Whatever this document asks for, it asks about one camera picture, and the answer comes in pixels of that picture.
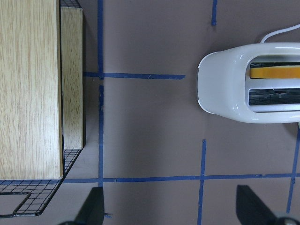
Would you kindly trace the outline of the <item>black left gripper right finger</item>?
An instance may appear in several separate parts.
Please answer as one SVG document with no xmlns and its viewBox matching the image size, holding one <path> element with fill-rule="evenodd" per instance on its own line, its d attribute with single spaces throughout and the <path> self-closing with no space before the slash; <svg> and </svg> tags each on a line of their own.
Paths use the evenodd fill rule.
<svg viewBox="0 0 300 225">
<path fill-rule="evenodd" d="M 300 220 L 287 214 L 278 216 L 248 185 L 236 189 L 236 215 L 242 225 L 298 225 Z"/>
</svg>

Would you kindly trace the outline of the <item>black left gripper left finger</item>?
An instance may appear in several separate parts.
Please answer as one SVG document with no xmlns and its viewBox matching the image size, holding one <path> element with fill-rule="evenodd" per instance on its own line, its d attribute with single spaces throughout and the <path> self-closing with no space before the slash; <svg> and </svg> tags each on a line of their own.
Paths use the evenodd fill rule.
<svg viewBox="0 0 300 225">
<path fill-rule="evenodd" d="M 104 191 L 102 187 L 93 187 L 72 221 L 60 225 L 102 225 L 104 221 Z"/>
</svg>

